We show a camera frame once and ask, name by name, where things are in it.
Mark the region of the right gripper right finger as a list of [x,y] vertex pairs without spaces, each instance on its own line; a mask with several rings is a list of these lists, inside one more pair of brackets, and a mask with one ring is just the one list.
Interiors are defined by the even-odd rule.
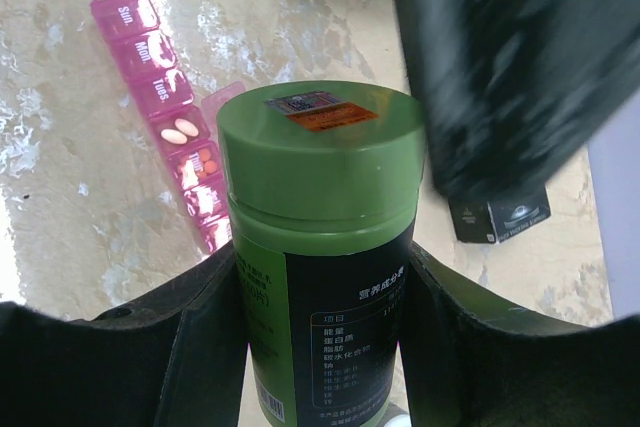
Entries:
[[636,426],[639,318],[558,320],[474,283],[418,244],[400,349],[415,426]]

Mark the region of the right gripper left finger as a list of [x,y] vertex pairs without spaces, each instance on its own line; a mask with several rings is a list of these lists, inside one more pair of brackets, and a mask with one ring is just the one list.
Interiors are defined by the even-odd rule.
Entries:
[[1,306],[5,426],[234,426],[247,357],[234,250],[93,320]]

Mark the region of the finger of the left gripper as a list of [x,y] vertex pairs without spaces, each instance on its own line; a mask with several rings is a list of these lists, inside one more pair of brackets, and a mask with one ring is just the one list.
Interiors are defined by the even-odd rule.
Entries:
[[394,0],[434,190],[547,182],[639,87],[639,0]]

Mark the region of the green lidded pill bottle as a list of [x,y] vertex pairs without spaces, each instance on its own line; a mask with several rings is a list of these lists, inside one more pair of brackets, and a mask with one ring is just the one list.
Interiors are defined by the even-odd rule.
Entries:
[[228,198],[260,408],[373,426],[389,401],[417,195],[373,217],[286,219]]

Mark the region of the pink weekly pill organizer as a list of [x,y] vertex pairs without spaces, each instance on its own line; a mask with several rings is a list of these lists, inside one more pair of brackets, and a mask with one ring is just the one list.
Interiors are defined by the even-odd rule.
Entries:
[[219,109],[245,87],[234,82],[196,103],[151,0],[92,0],[91,14],[210,253],[231,240],[217,143]]

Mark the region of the green bottle screw cap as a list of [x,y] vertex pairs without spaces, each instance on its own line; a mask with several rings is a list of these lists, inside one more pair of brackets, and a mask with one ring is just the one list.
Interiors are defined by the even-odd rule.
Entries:
[[418,102],[386,87],[301,81],[244,92],[218,112],[231,198],[313,221],[414,211],[423,176]]

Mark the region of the black and green box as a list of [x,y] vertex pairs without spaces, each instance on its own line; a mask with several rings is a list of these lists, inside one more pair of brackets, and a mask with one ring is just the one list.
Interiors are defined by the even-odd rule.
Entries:
[[456,238],[468,244],[499,244],[551,216],[545,187],[528,196],[495,202],[449,202]]

